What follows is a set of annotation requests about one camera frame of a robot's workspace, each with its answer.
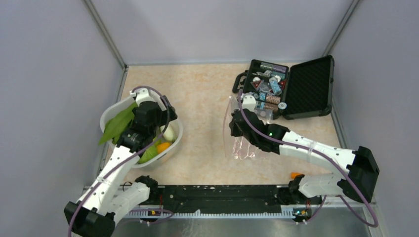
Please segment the clear zip top bag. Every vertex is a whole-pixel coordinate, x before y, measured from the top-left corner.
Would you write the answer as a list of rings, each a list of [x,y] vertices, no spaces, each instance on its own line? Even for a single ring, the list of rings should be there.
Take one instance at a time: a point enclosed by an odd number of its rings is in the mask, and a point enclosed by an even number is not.
[[[264,152],[252,145],[246,138],[231,136],[231,129],[229,123],[232,121],[232,113],[237,110],[238,101],[237,95],[231,94],[229,102],[224,114],[223,119],[223,146],[225,155],[228,158],[234,159],[251,159],[251,160],[264,160],[268,159],[269,153]]]

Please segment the white plastic basket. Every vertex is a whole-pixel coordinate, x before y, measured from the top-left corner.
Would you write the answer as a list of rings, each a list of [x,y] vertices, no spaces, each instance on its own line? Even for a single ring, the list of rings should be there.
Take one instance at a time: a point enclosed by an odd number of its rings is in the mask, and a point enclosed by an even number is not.
[[[124,99],[121,99],[119,102],[108,107],[100,118],[100,129],[105,131],[106,123],[114,118],[119,112],[128,108],[134,102],[144,102],[144,101],[154,101],[157,102],[160,108],[165,111],[165,104],[161,100],[161,97],[158,93],[149,90],[147,88],[141,87],[130,92],[130,95]],[[165,162],[167,159],[171,158],[180,150],[181,138],[183,135],[183,125],[179,118],[172,120],[169,123],[168,129],[164,132],[163,137],[157,142],[159,145],[169,142],[170,146],[165,150],[157,154],[155,157],[144,163],[135,163],[133,169],[155,169],[161,163]]]

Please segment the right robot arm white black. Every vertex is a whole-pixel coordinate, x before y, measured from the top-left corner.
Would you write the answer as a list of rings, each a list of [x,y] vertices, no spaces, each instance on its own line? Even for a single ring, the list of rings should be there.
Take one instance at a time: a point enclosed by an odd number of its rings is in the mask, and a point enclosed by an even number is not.
[[[325,145],[287,127],[264,123],[248,109],[236,109],[231,116],[231,136],[243,137],[263,152],[299,158],[330,171],[325,175],[303,175],[291,181],[293,202],[304,203],[308,198],[322,195],[343,195],[359,203],[372,201],[379,167],[369,148],[360,146],[351,150]]]

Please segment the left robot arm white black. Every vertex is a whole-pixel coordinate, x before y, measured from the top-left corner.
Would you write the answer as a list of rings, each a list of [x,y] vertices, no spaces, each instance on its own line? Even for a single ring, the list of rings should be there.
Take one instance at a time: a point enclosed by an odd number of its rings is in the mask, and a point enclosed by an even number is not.
[[[156,163],[158,158],[180,147],[183,129],[167,98],[129,97],[105,110],[100,118],[103,135],[99,142],[114,146],[114,150],[89,190],[78,201],[65,206],[68,236],[109,237],[118,222],[137,204],[156,202],[158,190],[145,183],[136,182],[120,195],[116,195],[116,191],[127,173],[146,156],[147,150],[168,137],[172,124],[175,142],[148,160],[148,164]]]

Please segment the orange object behind right arm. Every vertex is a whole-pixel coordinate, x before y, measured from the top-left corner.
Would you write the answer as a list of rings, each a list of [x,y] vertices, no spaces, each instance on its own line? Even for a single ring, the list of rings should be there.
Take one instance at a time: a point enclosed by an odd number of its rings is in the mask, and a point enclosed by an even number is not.
[[[291,179],[295,179],[296,177],[303,176],[303,175],[304,175],[304,174],[302,174],[302,173],[292,172],[292,173],[290,174],[290,178],[291,178]]]

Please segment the white radish toy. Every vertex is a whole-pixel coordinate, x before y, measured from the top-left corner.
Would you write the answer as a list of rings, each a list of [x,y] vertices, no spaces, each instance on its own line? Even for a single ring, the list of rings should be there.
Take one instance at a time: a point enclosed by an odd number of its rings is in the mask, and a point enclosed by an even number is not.
[[[170,124],[166,127],[162,126],[161,132],[163,138],[168,142],[174,142],[177,139],[177,135]]]

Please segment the green leafy vegetable toy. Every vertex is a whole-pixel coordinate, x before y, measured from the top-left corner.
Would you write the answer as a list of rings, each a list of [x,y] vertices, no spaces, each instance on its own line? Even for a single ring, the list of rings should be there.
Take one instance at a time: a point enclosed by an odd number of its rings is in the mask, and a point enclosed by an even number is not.
[[[137,107],[137,103],[133,102],[126,109],[122,110],[115,117],[110,119],[110,121],[105,124],[105,129],[102,137],[98,142],[98,145],[101,145],[109,140],[112,142],[112,144],[116,145],[122,133],[133,121],[133,109]]]

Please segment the small orange fruit toy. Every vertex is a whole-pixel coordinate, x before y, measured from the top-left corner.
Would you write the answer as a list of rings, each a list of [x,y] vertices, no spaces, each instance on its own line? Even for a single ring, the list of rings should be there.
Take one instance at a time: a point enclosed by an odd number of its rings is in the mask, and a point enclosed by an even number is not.
[[[171,146],[170,142],[164,142],[157,145],[157,152],[158,154],[163,153],[166,149],[168,149]]]

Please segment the green cabbage toy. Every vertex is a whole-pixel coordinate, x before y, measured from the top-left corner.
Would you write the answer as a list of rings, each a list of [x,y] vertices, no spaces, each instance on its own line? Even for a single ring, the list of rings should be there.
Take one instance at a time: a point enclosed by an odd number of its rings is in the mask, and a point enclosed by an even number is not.
[[[149,147],[140,157],[140,159],[138,160],[138,164],[143,164],[146,163],[150,160],[152,160],[153,158],[155,158],[157,155],[159,154],[158,152],[158,148],[157,145],[153,145],[151,147]]]

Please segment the black poker chip case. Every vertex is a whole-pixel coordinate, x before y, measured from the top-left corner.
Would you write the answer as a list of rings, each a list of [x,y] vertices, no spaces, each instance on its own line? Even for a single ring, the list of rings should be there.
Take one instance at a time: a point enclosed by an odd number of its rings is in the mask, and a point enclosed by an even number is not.
[[[291,67],[253,59],[232,91],[251,94],[256,106],[287,120],[323,117],[332,111],[335,61],[331,55]]]

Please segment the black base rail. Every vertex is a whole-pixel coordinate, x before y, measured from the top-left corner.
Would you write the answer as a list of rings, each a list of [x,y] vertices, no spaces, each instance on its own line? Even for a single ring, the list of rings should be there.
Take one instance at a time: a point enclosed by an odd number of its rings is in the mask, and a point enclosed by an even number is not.
[[[282,185],[159,185],[149,176],[135,183],[150,188],[140,207],[162,208],[174,214],[280,213],[285,205],[320,204],[320,197],[307,198],[295,188]]]

